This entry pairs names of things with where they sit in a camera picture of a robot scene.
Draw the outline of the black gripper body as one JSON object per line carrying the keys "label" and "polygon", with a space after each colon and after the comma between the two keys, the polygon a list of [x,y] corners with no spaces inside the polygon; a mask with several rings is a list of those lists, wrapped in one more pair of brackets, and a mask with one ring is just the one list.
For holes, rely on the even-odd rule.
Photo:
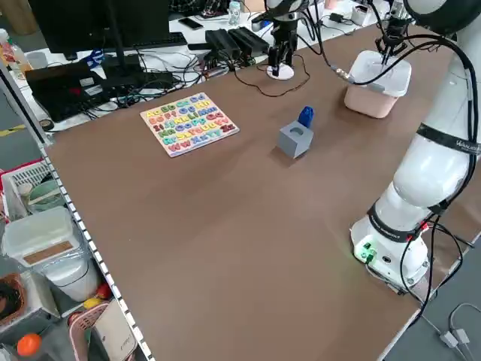
{"label": "black gripper body", "polygon": [[388,19],[386,36],[390,39],[403,38],[408,27],[408,19],[390,17]]}
{"label": "black gripper body", "polygon": [[271,34],[274,38],[274,46],[288,45],[291,50],[296,50],[298,18],[282,17],[280,20],[274,20],[274,27]]}

